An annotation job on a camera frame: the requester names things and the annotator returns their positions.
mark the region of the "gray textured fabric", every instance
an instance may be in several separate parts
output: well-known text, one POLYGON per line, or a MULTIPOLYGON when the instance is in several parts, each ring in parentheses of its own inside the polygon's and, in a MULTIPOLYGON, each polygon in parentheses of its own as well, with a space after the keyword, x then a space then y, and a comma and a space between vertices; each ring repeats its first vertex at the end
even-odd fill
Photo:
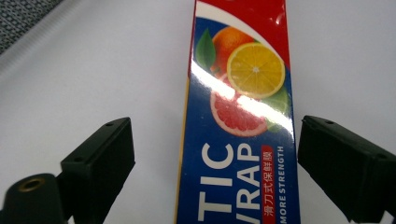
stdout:
POLYGON ((62 0, 0 0, 0 54, 62 0))

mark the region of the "cling film packaging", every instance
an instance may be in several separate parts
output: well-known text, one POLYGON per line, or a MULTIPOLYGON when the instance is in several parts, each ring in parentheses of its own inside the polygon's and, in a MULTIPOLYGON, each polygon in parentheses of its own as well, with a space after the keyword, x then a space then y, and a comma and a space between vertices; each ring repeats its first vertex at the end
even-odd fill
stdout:
POLYGON ((175 223, 300 223, 285 10, 196 1, 175 223))

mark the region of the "yellow citrus slice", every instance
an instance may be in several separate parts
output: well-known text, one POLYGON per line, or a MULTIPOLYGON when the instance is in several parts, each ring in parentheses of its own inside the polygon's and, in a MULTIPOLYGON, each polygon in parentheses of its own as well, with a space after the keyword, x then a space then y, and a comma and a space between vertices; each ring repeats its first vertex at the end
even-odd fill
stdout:
POLYGON ((227 62, 231 85, 239 93, 255 99, 273 95, 285 81, 285 65, 260 43, 241 45, 227 62))

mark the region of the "white table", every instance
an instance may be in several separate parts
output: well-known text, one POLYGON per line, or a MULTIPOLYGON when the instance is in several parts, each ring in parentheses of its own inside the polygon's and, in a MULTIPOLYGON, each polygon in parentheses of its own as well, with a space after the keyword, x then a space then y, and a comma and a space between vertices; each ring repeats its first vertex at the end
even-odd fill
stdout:
MULTIPOLYGON (((0 57, 0 202, 107 121, 136 166, 106 223, 173 223, 192 0, 64 0, 0 57)), ((332 119, 396 153, 396 1, 288 1, 295 133, 332 119)), ((299 166, 302 223, 347 220, 299 166)), ((386 215, 382 223, 390 223, 386 215)))

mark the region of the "white curved stripe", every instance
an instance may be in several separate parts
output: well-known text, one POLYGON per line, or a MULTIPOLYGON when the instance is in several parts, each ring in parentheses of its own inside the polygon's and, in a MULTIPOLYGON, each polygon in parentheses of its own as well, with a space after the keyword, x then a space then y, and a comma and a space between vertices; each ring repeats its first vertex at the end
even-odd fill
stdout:
POLYGON ((197 1, 195 16, 205 18, 205 19, 210 19, 212 21, 221 22, 223 24, 235 27, 236 29, 244 32, 245 34, 250 35, 257 41, 262 43, 265 47, 270 49, 283 62, 282 58, 279 56, 279 54, 276 52, 276 50, 259 33, 257 33, 254 29, 252 29, 250 26, 248 26, 243 21, 239 20, 234 15, 232 15, 218 7, 213 7, 212 5, 209 5, 208 3, 203 3, 203 2, 197 1))

